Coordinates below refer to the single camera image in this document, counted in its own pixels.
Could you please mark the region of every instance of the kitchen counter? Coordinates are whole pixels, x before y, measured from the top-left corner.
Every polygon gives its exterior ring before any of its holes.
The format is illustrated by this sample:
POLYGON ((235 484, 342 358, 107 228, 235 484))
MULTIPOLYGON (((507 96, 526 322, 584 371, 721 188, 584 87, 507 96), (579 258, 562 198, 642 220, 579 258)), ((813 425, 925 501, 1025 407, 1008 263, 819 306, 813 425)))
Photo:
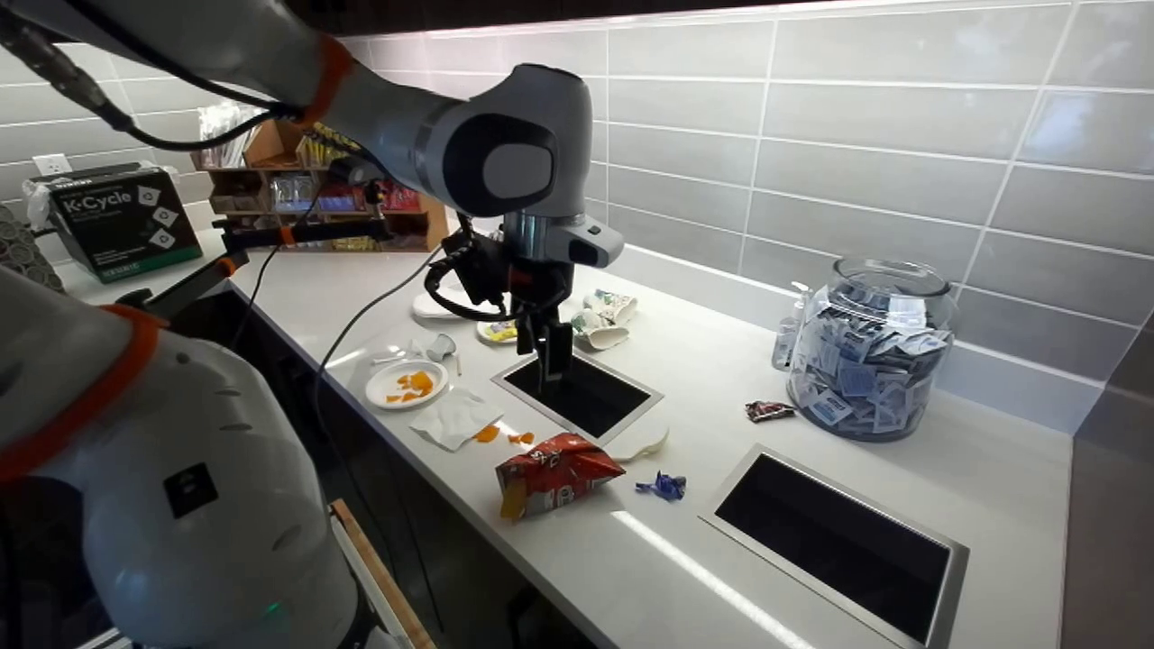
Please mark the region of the kitchen counter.
MULTIPOLYGON (((417 263, 417 251, 280 251, 257 306, 299 354, 318 359, 352 310, 417 263)), ((242 292, 251 289, 257 266, 261 251, 235 278, 242 292)), ((460 354, 453 384, 496 402, 500 423, 536 441, 560 432, 493 381, 520 359, 512 351, 482 347, 466 322, 417 323, 410 317, 417 286, 376 306, 336 354, 331 377, 349 390, 349 401, 361 393, 349 384, 358 358, 446 330, 460 354)), ((79 289, 79 294, 107 298, 127 289, 79 289)), ((755 447, 768 447, 970 549, 955 649, 1061 644, 1067 437, 946 393, 932 393, 919 432, 900 444, 836 441, 805 418, 749 425, 744 402, 787 395, 787 373, 768 363, 774 340, 768 328, 603 271, 578 271, 572 294, 592 289, 637 298, 626 342, 596 359, 658 393, 658 402, 612 444, 672 427, 657 457, 631 463, 606 489, 507 521, 496 515, 493 463, 520 447, 496 441, 446 454, 407 427, 407 409, 361 407, 376 432, 592 639, 612 644, 889 644, 702 520, 731 468, 755 447), (657 468, 687 476, 686 501, 634 492, 634 478, 652 478, 657 468)))

